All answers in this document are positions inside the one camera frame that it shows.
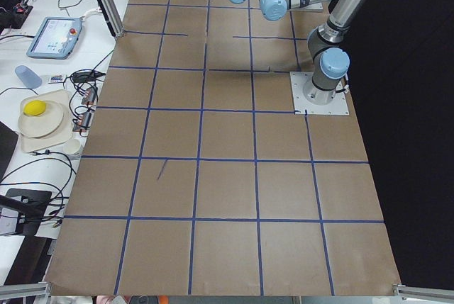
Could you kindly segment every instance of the white plate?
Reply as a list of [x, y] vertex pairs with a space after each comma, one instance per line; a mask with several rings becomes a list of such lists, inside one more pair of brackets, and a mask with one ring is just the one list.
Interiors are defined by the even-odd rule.
[[53, 132], [63, 120], [63, 108], [54, 101], [46, 101], [44, 113], [38, 116], [28, 116], [23, 113], [19, 116], [18, 127], [22, 134], [29, 137], [41, 137]]

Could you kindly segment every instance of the black curtain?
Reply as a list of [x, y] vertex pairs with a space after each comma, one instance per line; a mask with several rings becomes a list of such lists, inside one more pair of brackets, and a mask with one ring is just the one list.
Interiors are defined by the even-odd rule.
[[369, 0], [343, 48], [407, 286], [454, 289], [454, 0]]

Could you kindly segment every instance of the beige tray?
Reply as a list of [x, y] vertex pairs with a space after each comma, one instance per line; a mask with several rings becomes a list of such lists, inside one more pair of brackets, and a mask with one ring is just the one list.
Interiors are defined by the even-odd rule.
[[61, 124], [48, 135], [42, 137], [26, 137], [21, 135], [21, 149], [25, 153], [42, 150], [51, 146], [59, 145], [72, 137], [71, 115], [68, 108], [70, 95], [66, 90], [51, 91], [50, 93], [28, 97], [22, 100], [21, 109], [30, 101], [54, 101], [63, 108], [63, 120]]

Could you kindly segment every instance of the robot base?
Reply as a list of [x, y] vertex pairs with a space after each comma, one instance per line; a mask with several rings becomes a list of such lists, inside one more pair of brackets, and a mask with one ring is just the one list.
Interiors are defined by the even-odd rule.
[[[290, 81], [292, 82], [293, 106], [295, 113], [309, 115], [349, 115], [347, 101], [344, 93], [336, 94], [332, 102], [325, 106], [318, 106], [308, 101], [303, 95], [303, 85], [308, 79], [312, 78], [312, 72], [291, 72]], [[339, 82], [337, 89], [342, 89]]]

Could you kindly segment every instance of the white table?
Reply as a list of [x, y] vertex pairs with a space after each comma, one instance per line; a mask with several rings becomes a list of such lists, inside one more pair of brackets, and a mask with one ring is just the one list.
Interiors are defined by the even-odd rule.
[[[78, 1], [79, 0], [60, 0], [60, 5], [73, 5]], [[114, 1], [118, 13], [123, 19], [128, 0]], [[5, 30], [2, 35], [35, 35], [45, 17], [81, 17], [88, 10], [95, 9], [98, 6], [96, 0], [84, 0], [78, 6], [67, 9], [68, 14], [65, 10], [60, 10], [57, 7], [57, 0], [30, 0], [28, 4], [33, 6], [33, 10], [22, 29]], [[20, 64], [30, 67], [40, 76], [51, 74], [70, 75], [78, 69], [92, 69], [113, 50], [115, 39], [111, 36], [104, 21], [104, 17], [101, 14], [96, 14], [86, 18], [79, 41], [76, 44], [74, 51], [66, 60], [41, 60], [29, 58], [26, 56], [26, 51], [30, 44], [30, 38], [11, 38], [0, 42], [0, 92], [9, 87], [24, 87], [14, 73], [14, 68]], [[107, 59], [105, 59], [96, 69], [101, 72], [106, 72], [109, 61], [110, 57], [107, 57]], [[65, 86], [68, 90], [74, 91], [70, 82], [67, 82]], [[43, 80], [43, 84], [35, 89], [35, 91], [38, 94], [44, 94], [62, 88], [63, 86], [61, 84], [48, 84], [46, 80]], [[20, 102], [24, 98], [33, 95], [34, 94], [29, 90], [18, 89], [9, 90], [1, 95], [0, 121], [9, 126], [10, 129], [17, 131]], [[81, 99], [80, 96], [74, 98], [73, 108], [80, 104]], [[78, 138], [81, 140], [82, 144], [84, 144], [85, 139], [80, 137], [79, 134], [74, 134], [73, 137]], [[61, 152], [62, 145], [51, 147], [51, 150]], [[56, 155], [51, 155], [51, 157], [62, 158], [62, 156]], [[23, 153], [18, 144], [6, 173], [37, 158], [39, 157]], [[73, 160], [72, 162], [74, 169], [77, 171], [79, 161]], [[12, 174], [5, 182], [40, 181], [62, 186], [66, 182], [69, 172], [69, 168], [62, 163], [52, 160], [41, 161]], [[72, 177], [71, 182], [63, 191], [65, 196], [70, 195], [73, 182], [74, 177]], [[33, 184], [23, 186], [0, 186], [0, 194], [4, 195], [8, 189], [12, 187], [52, 191], [52, 194], [54, 195], [57, 193], [48, 186]], [[49, 207], [46, 214], [53, 209], [55, 208]], [[58, 233], [59, 228], [53, 228], [52, 223], [43, 223], [40, 226], [37, 236], [56, 239]], [[0, 285], [4, 284], [22, 241], [22, 236], [0, 237]]]

